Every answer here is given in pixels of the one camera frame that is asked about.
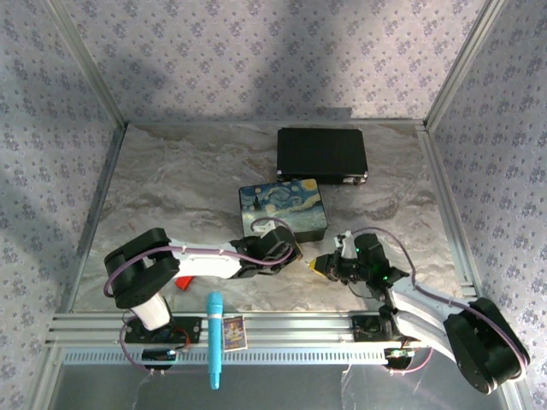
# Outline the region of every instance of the black box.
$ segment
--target black box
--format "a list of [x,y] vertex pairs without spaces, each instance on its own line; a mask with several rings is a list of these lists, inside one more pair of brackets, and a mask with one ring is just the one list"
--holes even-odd
[[325,209],[314,179],[276,182],[239,188],[243,233],[254,235],[250,224],[273,216],[286,222],[297,242],[321,241],[328,227]]
[[277,179],[363,184],[368,178],[361,130],[282,128],[277,133]]

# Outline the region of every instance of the red object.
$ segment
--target red object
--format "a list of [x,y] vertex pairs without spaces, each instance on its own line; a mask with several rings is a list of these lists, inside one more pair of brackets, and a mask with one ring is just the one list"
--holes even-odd
[[185,342],[185,345],[183,346],[183,348],[190,348],[191,347],[191,339],[190,339],[190,336],[188,336],[188,332],[185,331],[184,329],[182,329],[181,327],[175,328],[174,331],[179,331],[180,333],[184,333],[186,335],[186,342]]
[[193,276],[183,276],[182,278],[178,278],[177,280],[175,280],[174,284],[176,284],[178,288],[186,290],[188,289],[188,286],[193,279]]

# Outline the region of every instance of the glass panel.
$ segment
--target glass panel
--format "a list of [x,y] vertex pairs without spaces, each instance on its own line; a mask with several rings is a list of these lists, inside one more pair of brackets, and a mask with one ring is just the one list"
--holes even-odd
[[440,354],[423,370],[381,366],[224,366],[212,391],[206,366],[150,377],[130,366],[63,366],[50,410],[503,410],[501,390],[481,395]]

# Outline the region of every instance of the black case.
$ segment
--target black case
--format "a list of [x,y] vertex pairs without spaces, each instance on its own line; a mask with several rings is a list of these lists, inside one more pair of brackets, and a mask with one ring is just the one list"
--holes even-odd
[[363,184],[368,178],[361,130],[282,128],[277,133],[277,179]]

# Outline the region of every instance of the floral wallpaper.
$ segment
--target floral wallpaper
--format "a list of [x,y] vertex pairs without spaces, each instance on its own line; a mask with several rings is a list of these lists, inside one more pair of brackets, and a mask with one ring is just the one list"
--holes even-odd
[[547,3],[508,0],[434,131],[488,295],[547,408]]
[[113,127],[40,2],[0,2],[0,408],[23,407]]
[[424,118],[485,0],[66,0],[130,121]]

